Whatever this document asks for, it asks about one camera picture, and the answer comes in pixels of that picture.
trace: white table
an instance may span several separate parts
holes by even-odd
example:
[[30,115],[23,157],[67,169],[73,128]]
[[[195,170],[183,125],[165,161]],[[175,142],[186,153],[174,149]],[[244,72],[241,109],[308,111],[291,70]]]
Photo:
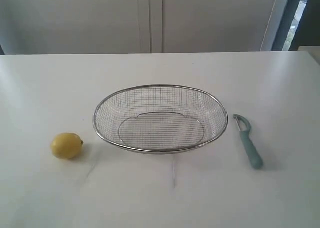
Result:
[[[105,96],[165,83],[216,95],[230,121],[176,157],[94,132]],[[0,227],[320,227],[320,66],[307,52],[0,56]],[[232,119],[252,124],[253,170]],[[85,142],[51,155],[60,132]]]

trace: lemon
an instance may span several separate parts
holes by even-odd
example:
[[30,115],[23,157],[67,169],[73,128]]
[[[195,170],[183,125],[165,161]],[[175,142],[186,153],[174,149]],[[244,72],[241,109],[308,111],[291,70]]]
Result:
[[71,159],[82,151],[83,143],[77,134],[61,133],[53,139],[50,147],[55,157]]

